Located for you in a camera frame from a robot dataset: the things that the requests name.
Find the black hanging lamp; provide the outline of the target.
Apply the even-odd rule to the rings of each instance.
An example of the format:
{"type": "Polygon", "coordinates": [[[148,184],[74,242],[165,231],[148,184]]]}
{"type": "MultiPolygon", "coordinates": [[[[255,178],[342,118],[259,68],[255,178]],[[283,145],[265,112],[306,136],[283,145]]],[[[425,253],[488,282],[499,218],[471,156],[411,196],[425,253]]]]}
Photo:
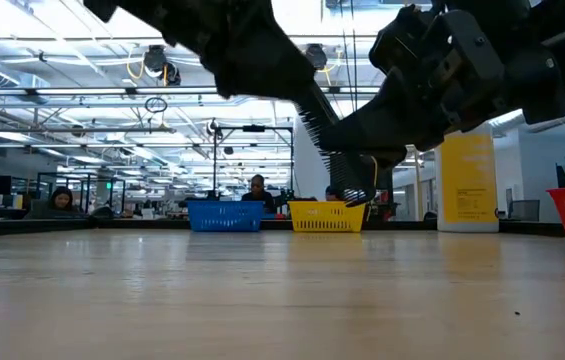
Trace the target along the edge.
{"type": "Polygon", "coordinates": [[[316,70],[325,69],[328,63],[328,58],[321,44],[308,44],[304,54],[316,70]]]}
{"type": "Polygon", "coordinates": [[[167,59],[162,45],[150,45],[143,55],[143,69],[166,87],[181,85],[179,68],[167,59]]]}

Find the white yellow wipes canister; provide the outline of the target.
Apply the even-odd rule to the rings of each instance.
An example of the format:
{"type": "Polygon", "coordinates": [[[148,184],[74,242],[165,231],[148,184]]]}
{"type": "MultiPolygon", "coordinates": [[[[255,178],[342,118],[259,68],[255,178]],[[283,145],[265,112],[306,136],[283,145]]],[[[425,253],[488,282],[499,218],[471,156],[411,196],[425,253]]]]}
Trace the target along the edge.
{"type": "Polygon", "coordinates": [[[497,189],[491,127],[484,123],[447,135],[435,149],[437,229],[453,233],[496,233],[497,189]]]}

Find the black aluminium table frame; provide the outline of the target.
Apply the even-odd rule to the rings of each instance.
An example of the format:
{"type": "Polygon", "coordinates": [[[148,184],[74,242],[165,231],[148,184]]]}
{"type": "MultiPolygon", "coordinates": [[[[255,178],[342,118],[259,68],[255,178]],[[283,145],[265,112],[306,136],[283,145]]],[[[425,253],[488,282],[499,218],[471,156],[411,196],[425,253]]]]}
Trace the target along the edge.
{"type": "MultiPolygon", "coordinates": [[[[0,220],[0,236],[96,228],[189,230],[190,225],[184,220],[0,220]]],[[[437,223],[433,221],[367,222],[362,225],[362,229],[364,231],[434,231],[437,229],[437,223]]],[[[499,231],[510,234],[565,237],[563,226],[555,223],[503,221],[499,224],[499,231]]]]}

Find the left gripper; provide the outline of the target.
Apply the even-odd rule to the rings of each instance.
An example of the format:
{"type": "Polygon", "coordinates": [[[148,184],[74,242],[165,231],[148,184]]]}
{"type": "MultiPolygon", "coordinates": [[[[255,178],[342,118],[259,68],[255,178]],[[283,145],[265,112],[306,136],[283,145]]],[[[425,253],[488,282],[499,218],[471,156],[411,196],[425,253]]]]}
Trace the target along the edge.
{"type": "Polygon", "coordinates": [[[108,23],[125,10],[167,42],[195,53],[217,93],[290,100],[311,86],[315,69],[275,20],[271,0],[83,0],[108,23]]]}

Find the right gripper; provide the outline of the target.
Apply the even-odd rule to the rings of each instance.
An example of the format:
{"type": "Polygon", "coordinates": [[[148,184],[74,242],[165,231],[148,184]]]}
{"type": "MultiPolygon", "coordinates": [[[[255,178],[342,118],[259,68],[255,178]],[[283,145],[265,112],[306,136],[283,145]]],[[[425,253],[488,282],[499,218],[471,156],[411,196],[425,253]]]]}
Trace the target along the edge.
{"type": "Polygon", "coordinates": [[[321,149],[391,163],[519,110],[529,123],[565,115],[556,57],[531,25],[528,0],[431,0],[401,8],[369,53],[386,76],[366,105],[323,130],[321,149]]]}

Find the black mesh chair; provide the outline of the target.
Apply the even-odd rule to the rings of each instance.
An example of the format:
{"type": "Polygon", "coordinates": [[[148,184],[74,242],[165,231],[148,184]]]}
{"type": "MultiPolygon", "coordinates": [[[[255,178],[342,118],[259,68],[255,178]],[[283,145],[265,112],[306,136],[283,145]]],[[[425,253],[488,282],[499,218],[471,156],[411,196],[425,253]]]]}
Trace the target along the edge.
{"type": "Polygon", "coordinates": [[[514,200],[508,204],[507,219],[522,222],[538,222],[540,218],[539,200],[514,200]]]}

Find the blue plastic basket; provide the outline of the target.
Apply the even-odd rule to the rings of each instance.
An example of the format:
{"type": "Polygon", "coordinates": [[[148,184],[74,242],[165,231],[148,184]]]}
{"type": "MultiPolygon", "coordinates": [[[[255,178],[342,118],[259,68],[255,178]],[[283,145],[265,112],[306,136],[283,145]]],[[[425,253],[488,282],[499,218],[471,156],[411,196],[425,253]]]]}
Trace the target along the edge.
{"type": "Polygon", "coordinates": [[[264,215],[261,201],[188,201],[195,232],[258,232],[264,215]]]}

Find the black station frame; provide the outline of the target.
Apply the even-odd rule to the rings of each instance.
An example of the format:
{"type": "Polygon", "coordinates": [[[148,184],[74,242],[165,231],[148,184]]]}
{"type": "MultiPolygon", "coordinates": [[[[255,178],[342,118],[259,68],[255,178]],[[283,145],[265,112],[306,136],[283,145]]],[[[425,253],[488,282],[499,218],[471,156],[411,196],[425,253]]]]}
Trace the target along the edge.
{"type": "MultiPolygon", "coordinates": [[[[212,192],[214,196],[220,196],[218,191],[218,180],[217,180],[217,163],[218,163],[218,147],[222,146],[224,142],[233,134],[235,131],[243,133],[264,133],[266,131],[272,131],[281,141],[282,145],[290,149],[289,155],[289,181],[290,189],[294,189],[293,177],[294,177],[294,132],[292,127],[280,127],[280,126],[265,126],[265,125],[243,125],[243,126],[219,126],[215,122],[211,124],[212,129],[212,150],[213,150],[213,179],[212,179],[212,192]]],[[[269,147],[278,148],[282,146],[278,141],[269,144],[269,147]]]]}

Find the yellow plastic basket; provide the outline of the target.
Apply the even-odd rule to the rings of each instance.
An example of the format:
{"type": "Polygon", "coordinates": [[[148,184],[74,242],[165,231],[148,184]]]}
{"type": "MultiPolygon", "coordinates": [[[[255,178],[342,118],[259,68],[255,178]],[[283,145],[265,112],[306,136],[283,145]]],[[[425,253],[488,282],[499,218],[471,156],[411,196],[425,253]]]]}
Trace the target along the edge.
{"type": "Polygon", "coordinates": [[[290,201],[295,232],[353,232],[362,229],[366,206],[347,207],[341,201],[290,201]]]}

